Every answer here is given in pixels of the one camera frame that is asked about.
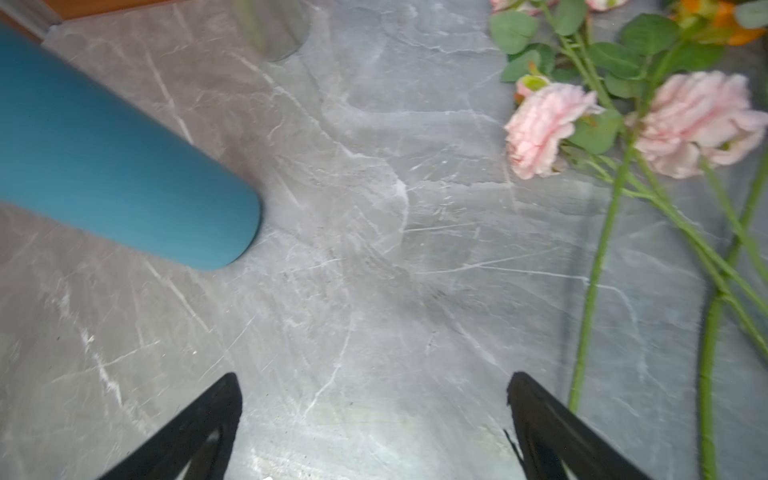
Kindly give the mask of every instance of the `wooden edge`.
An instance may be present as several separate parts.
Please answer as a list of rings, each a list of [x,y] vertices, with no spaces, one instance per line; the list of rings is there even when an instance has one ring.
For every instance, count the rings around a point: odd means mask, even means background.
[[[73,20],[165,2],[168,0],[47,0],[45,3],[64,20]]]

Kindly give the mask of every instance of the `flower stem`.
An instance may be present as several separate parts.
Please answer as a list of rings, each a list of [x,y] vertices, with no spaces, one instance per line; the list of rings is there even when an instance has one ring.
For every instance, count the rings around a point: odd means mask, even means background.
[[[635,157],[637,158],[637,162],[645,174],[645,177],[648,179],[648,183],[650,184],[653,192],[658,195],[658,197],[665,203],[671,204],[671,200],[669,196],[667,196],[667,192],[664,191],[661,183],[656,178],[656,174],[654,174],[654,172],[648,166],[648,162],[645,160],[645,157],[643,157],[643,155],[641,155],[639,152],[635,154]],[[768,315],[768,303],[760,298],[757,292],[755,292],[752,286],[748,284],[748,282],[745,281],[741,275],[739,275],[736,269],[734,269],[731,265],[728,264],[728,262],[723,260],[723,258],[717,254],[712,246],[709,245],[709,243],[704,238],[702,238],[698,230],[692,227],[682,217],[682,215],[680,215],[680,212],[674,208],[671,208],[668,210],[667,215],[670,216],[670,219],[675,221],[675,223],[683,230],[683,232],[688,235],[688,237],[707,255],[707,257],[709,257],[715,263],[715,265],[726,274],[726,276],[729,276],[731,279],[733,279],[734,283],[738,285],[739,288],[741,288],[741,290],[743,290],[744,293],[750,298],[750,300],[752,300],[755,305],[760,308],[760,311],[764,315]]]
[[[754,217],[757,200],[768,177],[768,152],[763,155],[757,176],[752,183],[750,194],[746,199],[744,212],[741,215],[739,225],[744,230]],[[735,265],[739,257],[739,251],[744,239],[736,235],[728,252],[727,262]],[[707,314],[704,317],[703,333],[701,336],[701,349],[699,352],[699,436],[701,446],[699,449],[699,462],[701,476],[704,480],[717,480],[717,457],[714,443],[713,402],[712,402],[712,372],[715,363],[715,350],[717,348],[717,330],[720,325],[720,315],[723,312],[723,300],[720,296],[710,303]]]
[[[670,67],[670,62],[674,58],[674,56],[677,54],[677,51],[680,50],[683,47],[684,43],[683,41],[678,41],[674,45],[672,45],[672,48],[666,51],[664,53],[664,56],[661,57],[661,60],[659,60],[659,64],[654,70],[653,76],[651,76],[649,80],[648,85],[648,92],[647,92],[647,100],[646,104],[650,104],[651,98],[653,98],[654,91],[656,90],[656,87],[659,86],[661,83],[661,80],[664,78],[664,75],[667,74],[667,70]]]
[[[589,343],[592,337],[592,316],[596,307],[598,297],[598,284],[600,275],[603,271],[603,263],[608,248],[608,240],[611,238],[611,231],[614,228],[616,215],[621,203],[621,194],[624,190],[624,182],[629,173],[629,166],[632,161],[632,149],[628,148],[624,152],[624,160],[616,173],[613,190],[611,191],[611,204],[608,206],[608,212],[603,223],[603,230],[598,243],[598,251],[594,256],[592,272],[589,277],[589,287],[587,288],[587,298],[584,301],[584,314],[581,317],[581,331],[579,332],[578,353],[576,355],[576,366],[574,368],[574,377],[571,380],[571,392],[568,396],[568,408],[572,412],[578,411],[579,401],[581,400],[581,390],[584,388],[584,374],[587,369],[587,355],[589,353]]]
[[[547,19],[547,22],[554,30],[554,17],[552,16],[552,10],[549,9],[549,5],[547,5],[547,2],[541,3],[541,11],[544,12],[544,17]],[[601,105],[603,107],[609,108],[611,110],[616,110],[616,107],[614,106],[614,102],[611,100],[611,96],[608,95],[608,93],[603,88],[603,84],[600,82],[600,77],[597,76],[597,70],[594,68],[594,65],[592,64],[592,60],[590,60],[588,57],[584,57],[582,60],[579,58],[578,53],[571,47],[571,43],[568,41],[566,37],[563,35],[556,34],[558,36],[558,40],[560,40],[561,45],[563,45],[563,53],[571,59],[574,66],[578,70],[578,72],[581,74],[581,76],[584,78],[584,81],[587,82],[587,85],[589,85],[589,88],[596,91],[598,93],[598,99],[600,100]],[[581,40],[580,47],[582,50],[584,50],[584,54],[586,55],[585,47],[583,39]],[[590,69],[586,66],[590,65],[591,70],[593,70],[594,76],[591,74]]]
[[[760,278],[763,279],[763,282],[768,284],[768,270],[766,269],[765,263],[763,263],[763,258],[760,256],[760,250],[757,247],[757,243],[746,231],[745,226],[739,221],[739,215],[736,213],[736,210],[733,209],[733,205],[728,198],[728,193],[726,193],[723,184],[720,182],[720,179],[717,177],[717,174],[715,174],[707,159],[702,159],[700,166],[701,170],[703,170],[704,174],[707,176],[707,180],[710,182],[712,190],[714,190],[715,195],[717,195],[717,199],[723,206],[723,210],[731,223],[733,232],[739,238],[739,245],[744,245],[746,253],[750,256],[750,260],[752,260],[755,270],[757,270],[757,273],[760,275]]]
[[[603,155],[598,155],[594,157],[597,158],[598,160],[603,161],[609,167],[616,170],[616,163],[612,158],[605,157]],[[761,167],[760,174],[762,175],[762,178],[764,181],[766,175],[768,175],[768,161],[764,164],[764,166]],[[607,172],[602,173],[601,177],[606,177],[607,180],[604,180],[604,181],[606,181],[607,183],[613,182],[613,177],[611,177],[611,175],[608,174]],[[666,214],[667,217],[670,220],[672,220],[672,222],[675,224],[676,227],[680,228],[683,231],[685,230],[683,228],[683,225],[687,224],[687,222],[686,220],[682,219],[680,215],[676,215],[674,213],[674,206],[672,204],[666,202],[665,200],[659,198],[657,195],[651,192],[648,189],[648,187],[646,187],[642,182],[640,182],[637,179],[637,177],[635,177],[632,173],[629,173],[629,175],[627,176],[627,182],[635,188],[635,192],[634,192],[635,195],[633,196],[648,199],[656,208],[661,210],[662,213]],[[754,211],[755,202],[756,202],[756,198],[752,199],[750,194],[750,199],[747,201],[747,205],[745,208],[745,215],[747,211],[750,212],[750,216],[752,215]],[[720,274],[720,271],[718,271],[717,267],[715,267],[712,260],[707,256],[707,254],[703,250],[701,250],[701,248],[698,247],[698,245],[696,244],[694,239],[691,238],[690,235],[687,235],[687,238],[688,238],[688,241],[690,242],[691,247],[694,249],[694,252],[696,253],[696,255],[698,255],[699,259],[701,260],[701,263],[704,265],[704,269],[707,270],[707,272],[712,276],[712,280],[715,282],[717,289],[720,291],[720,298],[725,303],[729,303],[733,307],[734,312],[736,312],[739,327],[754,342],[755,348],[757,348],[760,351],[760,353],[763,356],[765,356],[766,359],[768,359],[768,342],[766,341],[765,337],[763,337],[763,334],[760,333],[760,330],[757,328],[757,325],[755,324],[754,320],[752,320],[752,318],[746,312],[746,309],[743,307],[743,305],[740,303],[737,297],[733,295],[733,291],[728,285],[727,280]]]
[[[603,85],[603,82],[600,81],[600,75],[598,75],[598,70],[594,66],[594,63],[592,62],[591,58],[588,57],[587,53],[587,45],[584,43],[584,39],[581,37],[581,34],[579,32],[576,32],[574,35],[574,39],[576,40],[576,44],[581,49],[582,54],[584,55],[584,63],[587,66],[587,70],[592,75],[592,78],[594,79],[594,83],[597,85],[597,89],[595,90],[598,93],[598,97],[600,98],[600,103],[603,104],[606,108],[613,108],[615,110],[614,102],[611,100],[611,96],[608,94],[608,91],[605,89],[605,86]]]
[[[594,161],[589,162],[588,165],[597,171],[597,173],[595,174],[595,177],[597,177],[598,180],[602,180],[606,184],[611,184],[611,185],[613,184],[614,178],[603,167],[601,167],[599,164],[597,164]],[[628,174],[627,180],[629,180],[632,177],[633,177],[632,174]],[[623,193],[624,195],[630,198],[642,198],[645,200],[653,200],[653,194],[644,193],[637,190],[630,190],[628,188],[624,188],[621,193]]]

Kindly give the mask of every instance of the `clear glass cup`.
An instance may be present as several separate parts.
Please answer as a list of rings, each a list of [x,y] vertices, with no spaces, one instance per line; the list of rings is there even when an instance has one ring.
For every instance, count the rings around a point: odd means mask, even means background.
[[[232,12],[240,32],[267,61],[291,55],[310,34],[301,0],[233,0]]]

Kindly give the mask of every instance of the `marble surface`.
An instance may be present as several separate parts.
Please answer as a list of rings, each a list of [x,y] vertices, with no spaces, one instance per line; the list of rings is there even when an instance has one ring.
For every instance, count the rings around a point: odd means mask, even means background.
[[[199,272],[1,206],[0,478],[95,478],[229,371],[233,480],[523,478],[505,388],[524,370],[565,397],[608,191],[510,177],[489,10],[313,0],[278,64],[221,0],[56,28],[48,48],[246,178],[266,215],[244,257]],[[738,198],[755,159],[723,172]],[[672,188],[727,235],[701,179]],[[649,206],[625,203],[600,293],[582,417],[654,478],[697,478],[707,284]],[[721,478],[763,476],[768,372],[730,321],[715,389]]]

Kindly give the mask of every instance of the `blue bottle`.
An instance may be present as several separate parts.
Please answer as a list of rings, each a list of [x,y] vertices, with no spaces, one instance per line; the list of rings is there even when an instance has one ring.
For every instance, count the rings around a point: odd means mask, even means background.
[[[261,216],[237,175],[2,24],[0,200],[202,270]]]

